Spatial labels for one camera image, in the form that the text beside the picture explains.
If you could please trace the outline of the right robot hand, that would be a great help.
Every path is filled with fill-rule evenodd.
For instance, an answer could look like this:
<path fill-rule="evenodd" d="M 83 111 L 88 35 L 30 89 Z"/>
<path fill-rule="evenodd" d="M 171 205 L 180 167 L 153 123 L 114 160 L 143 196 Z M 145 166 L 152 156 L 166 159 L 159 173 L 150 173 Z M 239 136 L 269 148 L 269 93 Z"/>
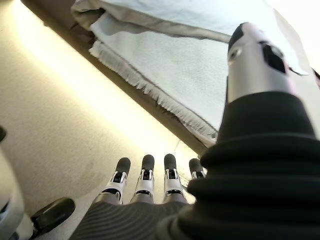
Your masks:
<path fill-rule="evenodd" d="M 73 240 L 317 240 L 320 142 L 282 52 L 244 22 L 228 46 L 226 102 L 216 144 L 190 162 L 187 190 L 163 204 L 103 192 Z"/>

